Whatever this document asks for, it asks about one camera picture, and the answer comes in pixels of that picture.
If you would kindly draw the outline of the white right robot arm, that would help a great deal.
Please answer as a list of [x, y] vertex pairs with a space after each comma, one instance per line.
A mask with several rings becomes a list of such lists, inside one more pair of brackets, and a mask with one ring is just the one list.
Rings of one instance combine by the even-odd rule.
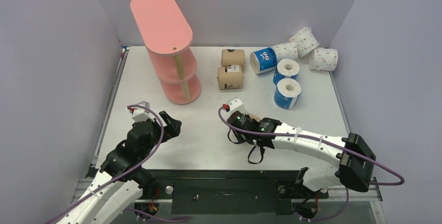
[[227, 123], [239, 142], [260, 148], [289, 150], [318, 158], [324, 167], [305, 167], [294, 182], [295, 192], [308, 196], [330, 186], [343, 185], [357, 192], [367, 192], [376, 156], [364, 138], [355, 133], [345, 136], [321, 135], [290, 126], [282, 121], [263, 118], [257, 121], [238, 110], [229, 112]]

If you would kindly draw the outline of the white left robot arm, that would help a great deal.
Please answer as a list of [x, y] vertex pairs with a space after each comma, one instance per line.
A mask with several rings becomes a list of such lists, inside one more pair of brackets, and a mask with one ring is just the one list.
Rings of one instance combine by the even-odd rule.
[[92, 183], [58, 223], [110, 223], [136, 198], [155, 193], [155, 177], [142, 165], [162, 143], [180, 135], [182, 122], [140, 104], [127, 109], [134, 120], [127, 137], [107, 154]]

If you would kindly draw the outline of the blue roll front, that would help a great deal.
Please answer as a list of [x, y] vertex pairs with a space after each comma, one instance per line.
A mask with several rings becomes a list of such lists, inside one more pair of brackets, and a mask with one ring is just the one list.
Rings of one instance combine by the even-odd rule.
[[283, 78], [276, 85], [274, 102], [282, 109], [292, 109], [301, 93], [301, 85], [295, 79]]

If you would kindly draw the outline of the brown paper roll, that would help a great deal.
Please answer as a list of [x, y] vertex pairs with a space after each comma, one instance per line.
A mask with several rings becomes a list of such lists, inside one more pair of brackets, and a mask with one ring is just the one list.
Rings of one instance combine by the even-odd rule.
[[260, 118], [259, 116], [254, 115], [254, 114], [252, 114], [252, 113], [248, 113], [248, 115], [249, 115], [249, 117], [250, 117], [251, 119], [254, 119], [254, 120], [256, 120], [256, 121], [261, 121], [261, 119], [262, 119], [262, 118]]

